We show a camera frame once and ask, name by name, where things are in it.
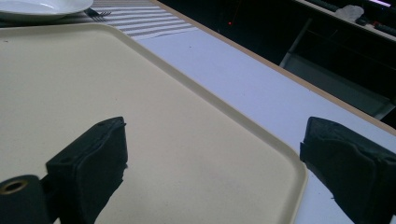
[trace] screw hole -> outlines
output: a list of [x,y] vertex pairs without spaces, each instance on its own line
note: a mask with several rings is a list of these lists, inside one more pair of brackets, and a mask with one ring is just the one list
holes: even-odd
[[11,181],[0,188],[0,194],[11,194],[20,191],[26,187],[27,183],[24,179]]

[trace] beige tray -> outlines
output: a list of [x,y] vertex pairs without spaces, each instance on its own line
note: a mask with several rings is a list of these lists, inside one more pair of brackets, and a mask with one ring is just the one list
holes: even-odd
[[127,122],[129,168],[96,223],[292,223],[297,154],[130,37],[98,24],[0,30],[0,180],[94,123]]

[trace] table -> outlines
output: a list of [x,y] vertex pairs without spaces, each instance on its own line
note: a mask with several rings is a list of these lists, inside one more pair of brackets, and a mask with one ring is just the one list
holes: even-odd
[[[180,29],[180,26],[177,26],[176,29],[166,28],[165,31],[164,25],[158,24],[159,30],[131,32],[132,38],[257,122],[297,152],[300,142],[304,139],[307,119],[311,116],[342,123],[396,152],[394,129],[160,3],[125,1],[114,6],[110,1],[101,0],[96,1],[93,8],[99,11],[122,10],[131,4],[133,7],[162,10],[162,13],[166,14],[164,16],[177,15],[184,20],[179,21],[184,24],[181,27],[187,27]],[[112,22],[115,17],[117,13],[109,16],[108,22]],[[58,22],[92,22],[83,15],[72,15],[65,20],[67,21]],[[115,26],[121,26],[121,30],[128,29],[120,24]],[[330,224],[351,223],[351,221],[334,202],[330,192],[310,173],[295,223]]]

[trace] tray rim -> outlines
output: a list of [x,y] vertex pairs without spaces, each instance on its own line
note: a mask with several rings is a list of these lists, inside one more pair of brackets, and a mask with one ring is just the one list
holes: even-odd
[[250,133],[254,134],[261,141],[265,142],[270,147],[275,149],[276,152],[287,157],[290,163],[293,165],[294,170],[296,170],[296,173],[299,173],[302,178],[299,181],[296,181],[299,182],[300,188],[296,190],[298,192],[298,195],[294,195],[292,199],[295,204],[294,209],[290,213],[290,216],[286,220],[284,220],[287,221],[288,223],[294,223],[308,181],[308,171],[304,163],[300,161],[298,153],[291,146],[280,140],[278,137],[276,137],[274,134],[272,134],[270,131],[268,131],[258,123],[254,122],[244,113],[239,111],[237,108],[221,100],[212,91],[209,91],[207,88],[201,86],[195,80],[183,74],[177,68],[167,63],[166,60],[154,54],[151,50],[143,47],[137,41],[129,37],[127,34],[123,33],[122,31],[118,30],[113,26],[106,24],[80,23],[80,24],[0,28],[0,39],[3,37],[3,35],[10,35],[10,36],[21,35],[21,34],[26,34],[26,32],[28,35],[43,35],[48,32],[51,32],[52,34],[62,34],[62,33],[70,33],[70,32],[89,32],[89,31],[102,31],[112,34],[127,47],[135,50],[143,58],[153,63],[154,66],[157,66],[158,68],[163,70],[168,76],[170,76],[176,82],[185,86],[194,94],[198,95],[200,98],[210,103],[225,116],[232,119],[233,121],[238,123],[238,125],[246,129]]

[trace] plate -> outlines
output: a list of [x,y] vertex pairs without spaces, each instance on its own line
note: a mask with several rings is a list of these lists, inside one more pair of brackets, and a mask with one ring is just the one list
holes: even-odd
[[0,0],[4,21],[53,21],[87,9],[93,0]]

